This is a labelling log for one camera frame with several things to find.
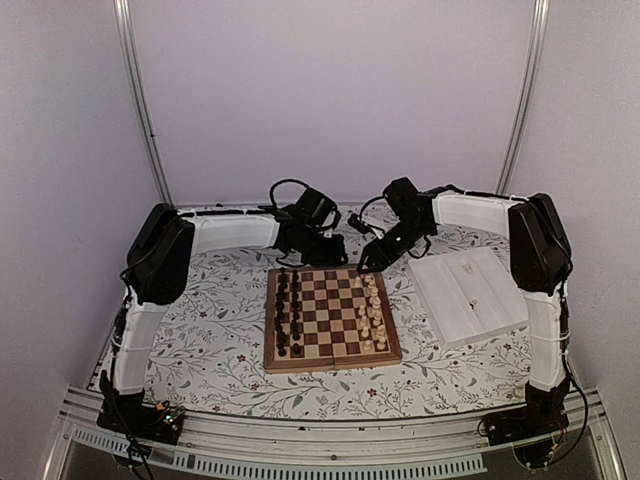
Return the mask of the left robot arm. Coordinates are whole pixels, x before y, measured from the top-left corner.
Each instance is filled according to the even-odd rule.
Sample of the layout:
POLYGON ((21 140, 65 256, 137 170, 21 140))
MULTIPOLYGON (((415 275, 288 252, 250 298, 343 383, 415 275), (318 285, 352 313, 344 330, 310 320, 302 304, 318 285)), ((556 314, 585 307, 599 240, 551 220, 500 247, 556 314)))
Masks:
POLYGON ((305 266, 346 263, 342 236, 335 234, 337 204, 306 186, 298 200, 280 206, 274 199, 254 209, 187 210, 155 205, 139 231, 120 278, 123 304, 110 339, 99 389, 104 397, 98 425, 131 440, 177 444, 181 408, 146 406, 145 366, 168 307, 185 291, 193 256, 241 247, 297 252, 305 266))

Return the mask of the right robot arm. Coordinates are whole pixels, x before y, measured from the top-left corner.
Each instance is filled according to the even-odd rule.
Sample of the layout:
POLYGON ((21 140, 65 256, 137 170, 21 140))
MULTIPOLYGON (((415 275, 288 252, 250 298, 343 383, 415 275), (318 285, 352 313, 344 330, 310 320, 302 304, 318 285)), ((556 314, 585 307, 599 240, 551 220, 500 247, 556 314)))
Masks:
POLYGON ((559 463, 572 451, 562 445, 569 427, 564 399, 579 385, 568 361, 571 247, 553 200, 545 193, 504 196, 454 185, 420 191, 406 177, 392 181, 381 197, 398 222, 363 248, 359 273, 384 271, 419 239, 435 236, 440 225, 508 239, 510 273, 529 315, 529 380, 524 406, 483 416, 477 432, 492 446, 513 445, 516 460, 530 470, 559 463))

